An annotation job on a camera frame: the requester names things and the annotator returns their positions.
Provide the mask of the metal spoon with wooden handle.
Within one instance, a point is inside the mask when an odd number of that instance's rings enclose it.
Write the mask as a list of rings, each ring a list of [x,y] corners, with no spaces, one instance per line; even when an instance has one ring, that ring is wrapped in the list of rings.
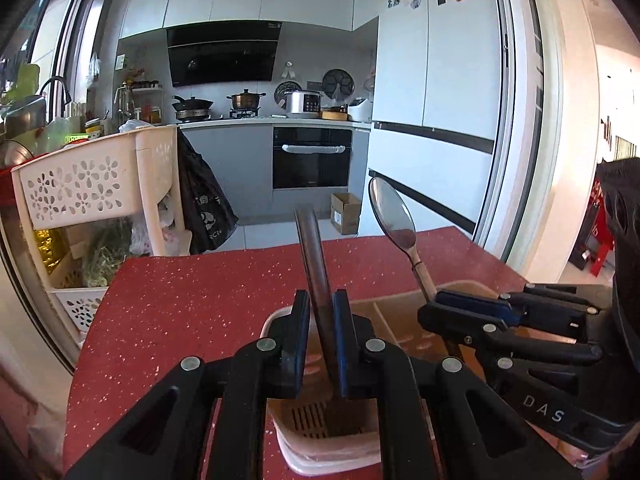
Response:
[[[388,239],[409,259],[411,269],[426,301],[432,301],[437,289],[416,248],[416,226],[400,194],[384,179],[372,177],[369,200],[378,225]]]

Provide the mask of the dark utensil handle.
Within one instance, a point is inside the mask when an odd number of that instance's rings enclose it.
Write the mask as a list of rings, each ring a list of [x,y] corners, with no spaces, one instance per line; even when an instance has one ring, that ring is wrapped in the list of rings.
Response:
[[[311,206],[297,208],[294,216],[322,356],[333,388],[332,400],[334,403],[342,403],[345,398],[337,359],[333,298],[328,272],[326,272],[318,220]]]

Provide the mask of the curved kitchen faucet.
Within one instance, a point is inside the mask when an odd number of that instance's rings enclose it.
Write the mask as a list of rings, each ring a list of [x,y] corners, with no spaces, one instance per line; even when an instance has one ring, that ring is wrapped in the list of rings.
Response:
[[[66,78],[60,75],[47,79],[40,87],[38,94],[46,100],[47,122],[63,117],[66,106],[72,102]]]

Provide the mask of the cardboard box on floor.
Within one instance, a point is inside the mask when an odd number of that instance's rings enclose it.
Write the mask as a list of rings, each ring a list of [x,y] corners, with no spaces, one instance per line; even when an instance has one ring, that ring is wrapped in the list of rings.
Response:
[[[352,193],[331,195],[331,223],[341,235],[358,232],[361,214],[361,200]]]

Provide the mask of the white refrigerator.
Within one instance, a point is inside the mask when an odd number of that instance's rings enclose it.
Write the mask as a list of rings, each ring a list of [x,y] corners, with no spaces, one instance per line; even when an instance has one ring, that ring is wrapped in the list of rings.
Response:
[[[375,0],[378,52],[368,173],[404,196],[416,228],[487,221],[510,96],[506,0]]]

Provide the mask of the black built-in oven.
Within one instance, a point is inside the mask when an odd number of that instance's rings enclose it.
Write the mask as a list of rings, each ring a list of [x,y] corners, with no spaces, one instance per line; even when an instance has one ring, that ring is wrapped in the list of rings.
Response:
[[[352,130],[274,127],[272,185],[287,188],[346,188]]]

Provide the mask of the black hanging bag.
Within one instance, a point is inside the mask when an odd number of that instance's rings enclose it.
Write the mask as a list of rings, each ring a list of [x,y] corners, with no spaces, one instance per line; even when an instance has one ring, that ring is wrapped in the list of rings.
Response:
[[[180,128],[177,146],[183,220],[192,234],[190,254],[212,252],[235,232],[238,217],[208,163]]]

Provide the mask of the silver rice cooker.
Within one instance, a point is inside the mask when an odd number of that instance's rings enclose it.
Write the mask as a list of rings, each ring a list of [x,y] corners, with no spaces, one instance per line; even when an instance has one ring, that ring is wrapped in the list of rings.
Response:
[[[321,94],[317,91],[294,90],[285,95],[288,117],[317,119],[321,117]]]

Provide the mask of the white floral plastic rack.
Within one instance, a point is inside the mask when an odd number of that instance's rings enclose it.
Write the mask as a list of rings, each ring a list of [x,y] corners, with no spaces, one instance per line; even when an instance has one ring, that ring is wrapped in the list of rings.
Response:
[[[140,214],[154,256],[185,256],[178,129],[149,126],[73,144],[15,167],[14,195],[29,255],[74,344],[81,344],[106,293],[81,283],[89,229]],[[77,228],[61,262],[47,270],[37,248],[42,230]]]

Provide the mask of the steel pot with lid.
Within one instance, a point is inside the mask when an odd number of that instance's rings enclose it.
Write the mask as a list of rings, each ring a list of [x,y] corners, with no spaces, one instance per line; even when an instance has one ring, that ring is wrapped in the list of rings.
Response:
[[[244,89],[240,93],[227,96],[227,99],[230,101],[232,110],[258,110],[263,96],[265,93],[250,92],[250,90]]]

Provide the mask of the black wok on stove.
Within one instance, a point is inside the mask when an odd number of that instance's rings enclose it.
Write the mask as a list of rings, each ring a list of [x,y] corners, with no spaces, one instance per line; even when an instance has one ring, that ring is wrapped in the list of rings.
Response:
[[[191,96],[190,99],[183,99],[181,96],[172,98],[174,99],[172,107],[179,122],[206,120],[214,104],[213,101],[197,99],[195,96]]]

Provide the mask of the black range hood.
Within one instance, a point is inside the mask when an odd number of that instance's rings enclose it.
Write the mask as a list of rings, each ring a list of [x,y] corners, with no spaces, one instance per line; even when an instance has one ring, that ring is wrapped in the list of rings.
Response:
[[[213,21],[166,29],[169,70],[175,87],[270,81],[282,24]]]

